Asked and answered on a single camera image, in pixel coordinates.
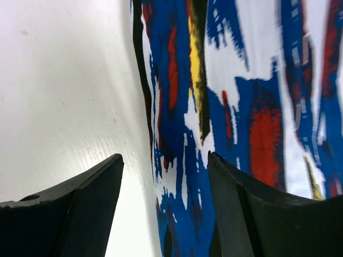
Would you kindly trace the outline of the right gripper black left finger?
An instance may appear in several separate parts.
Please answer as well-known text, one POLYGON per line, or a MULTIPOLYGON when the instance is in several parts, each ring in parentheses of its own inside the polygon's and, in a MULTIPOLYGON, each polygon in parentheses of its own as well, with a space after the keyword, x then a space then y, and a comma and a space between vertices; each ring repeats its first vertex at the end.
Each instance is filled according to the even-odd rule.
POLYGON ((124 162, 114 154, 19 201, 1 203, 1 256, 104 256, 124 162))

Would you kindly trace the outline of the blue white red patterned trousers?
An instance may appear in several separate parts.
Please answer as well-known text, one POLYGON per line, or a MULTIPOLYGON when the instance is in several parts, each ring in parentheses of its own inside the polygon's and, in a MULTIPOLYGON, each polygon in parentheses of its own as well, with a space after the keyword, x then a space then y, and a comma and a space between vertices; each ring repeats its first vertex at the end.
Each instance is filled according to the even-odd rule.
POLYGON ((342 1, 131 1, 162 256, 223 256, 207 156, 342 196, 342 1))

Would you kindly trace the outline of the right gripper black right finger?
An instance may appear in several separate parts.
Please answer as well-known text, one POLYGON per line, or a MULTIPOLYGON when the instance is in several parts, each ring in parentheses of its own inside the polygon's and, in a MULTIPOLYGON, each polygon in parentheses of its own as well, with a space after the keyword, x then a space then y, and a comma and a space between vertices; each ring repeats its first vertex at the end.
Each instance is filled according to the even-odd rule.
POLYGON ((214 152, 208 174, 223 256, 342 256, 342 196, 278 190, 214 152))

